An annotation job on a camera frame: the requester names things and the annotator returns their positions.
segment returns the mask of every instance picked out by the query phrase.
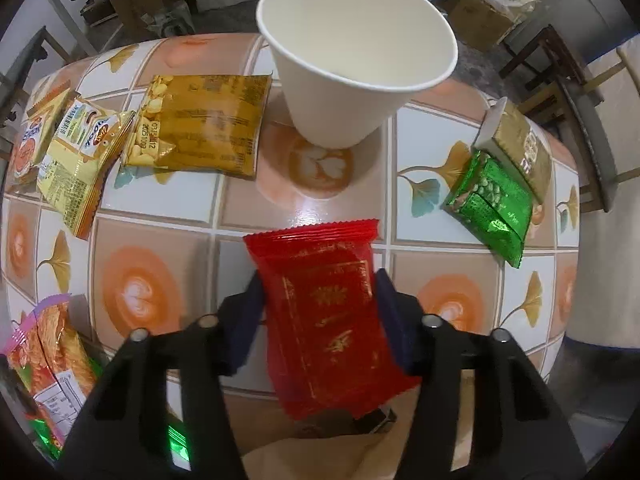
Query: golden snack packet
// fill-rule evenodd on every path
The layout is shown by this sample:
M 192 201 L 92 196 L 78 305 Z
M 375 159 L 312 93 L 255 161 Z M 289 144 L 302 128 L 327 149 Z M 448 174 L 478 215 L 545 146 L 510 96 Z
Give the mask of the golden snack packet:
M 253 176 L 271 76 L 156 75 L 123 163 Z
M 134 115 L 76 98 L 40 164 L 38 188 L 78 238 L 89 236 L 107 170 L 120 154 Z
M 13 166 L 14 184 L 33 182 L 38 176 L 38 164 L 41 163 L 51 137 L 56 131 L 65 105 L 78 94 L 71 91 L 68 82 L 54 88 L 40 101 L 27 110 L 27 125 L 15 147 Z

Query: metal screw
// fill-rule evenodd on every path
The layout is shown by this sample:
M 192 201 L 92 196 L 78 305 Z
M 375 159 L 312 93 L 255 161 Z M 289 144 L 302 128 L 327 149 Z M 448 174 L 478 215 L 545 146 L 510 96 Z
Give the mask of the metal screw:
M 131 331 L 131 333 L 129 334 L 129 339 L 135 341 L 136 343 L 139 343 L 140 341 L 144 341 L 148 337 L 148 335 L 149 330 L 147 330 L 146 328 L 137 328 Z
M 213 328 L 218 325 L 218 316 L 215 314 L 206 314 L 198 320 L 198 324 L 202 328 Z
M 437 328 L 442 326 L 442 318 L 435 314 L 426 314 L 422 316 L 422 325 L 427 328 Z
M 493 332 L 491 332 L 491 336 L 500 343 L 506 343 L 511 339 L 511 334 L 508 330 L 503 328 L 496 328 Z

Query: product label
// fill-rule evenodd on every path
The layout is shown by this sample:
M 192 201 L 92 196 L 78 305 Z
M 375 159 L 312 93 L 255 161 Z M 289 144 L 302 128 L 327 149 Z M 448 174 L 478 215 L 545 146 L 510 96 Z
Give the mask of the product label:
M 56 374 L 56 382 L 33 398 L 44 406 L 63 438 L 71 431 L 71 426 L 86 400 L 71 370 Z

